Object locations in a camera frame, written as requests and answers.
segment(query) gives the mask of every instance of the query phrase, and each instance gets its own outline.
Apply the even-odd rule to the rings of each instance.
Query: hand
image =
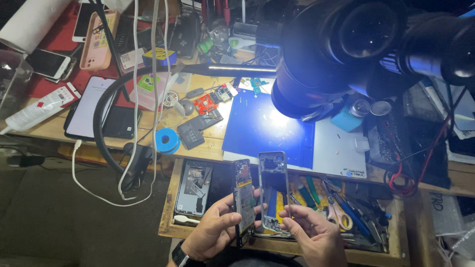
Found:
[[[294,219],[289,218],[289,208]],[[302,248],[309,267],[347,266],[340,229],[313,209],[286,205],[279,212],[282,230],[288,230]]]
[[[254,198],[259,197],[260,190],[254,190]],[[235,226],[241,221],[241,215],[232,212],[233,194],[218,200],[205,213],[198,226],[181,245],[183,252],[197,261],[205,261],[221,252],[236,237]],[[261,212],[261,205],[254,207],[254,213]],[[256,221],[256,228],[262,222]]]

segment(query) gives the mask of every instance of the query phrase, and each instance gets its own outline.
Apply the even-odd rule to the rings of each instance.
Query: red wire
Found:
[[[392,136],[392,133],[389,131],[389,128],[386,124],[384,124],[384,128],[386,129],[386,132],[388,133],[389,137],[393,139],[393,136]],[[396,156],[397,156],[397,159],[398,161],[401,159],[401,157],[399,156],[399,153],[397,151],[394,151],[394,153],[396,153]],[[396,193],[400,194],[400,195],[407,195],[409,193],[411,193],[413,190],[414,190],[414,181],[411,180],[411,179],[408,179],[409,180],[409,183],[410,185],[408,185],[407,188],[404,188],[404,189],[397,189],[394,185],[394,180],[398,177],[401,177],[401,178],[408,178],[407,175],[405,174],[402,174],[402,162],[399,163],[399,170],[397,173],[391,175],[391,178],[388,182],[388,185],[389,187]]]
[[[440,129],[440,132],[435,139],[435,141],[432,143],[432,145],[435,145],[439,142],[440,137],[444,133],[444,130],[446,129],[447,123],[450,120],[450,116],[447,116],[444,120],[444,126]],[[424,167],[422,168],[422,172],[419,176],[419,179],[417,181],[417,185],[419,185],[420,181],[422,181],[422,178],[424,177],[424,174],[426,173],[427,166],[429,165],[430,157],[432,156],[432,153],[434,152],[434,147],[429,150],[429,155],[427,155],[426,160],[424,161]]]

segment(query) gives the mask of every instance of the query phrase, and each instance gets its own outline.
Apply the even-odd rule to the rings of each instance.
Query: smartwatch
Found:
[[[181,245],[183,244],[185,240],[182,240],[178,243],[176,248],[173,250],[171,253],[171,258],[173,262],[178,266],[178,267],[201,267],[201,266],[206,266],[206,264],[202,261],[196,261],[190,258],[188,255],[181,250]]]

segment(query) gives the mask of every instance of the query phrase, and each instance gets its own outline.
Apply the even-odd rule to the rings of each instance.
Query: pink phone case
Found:
[[[115,38],[117,25],[119,24],[120,13],[117,10],[104,10],[107,19],[107,25]],[[97,30],[102,24],[97,12],[91,15],[89,27],[87,28],[86,42],[83,48],[83,54],[79,67],[83,70],[106,69],[111,63],[111,51],[107,44],[105,31]]]

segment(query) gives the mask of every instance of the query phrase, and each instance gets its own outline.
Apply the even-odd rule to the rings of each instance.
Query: blue tape roll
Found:
[[[162,154],[175,153],[181,144],[178,134],[170,128],[158,130],[155,133],[155,141],[157,143],[157,151]]]

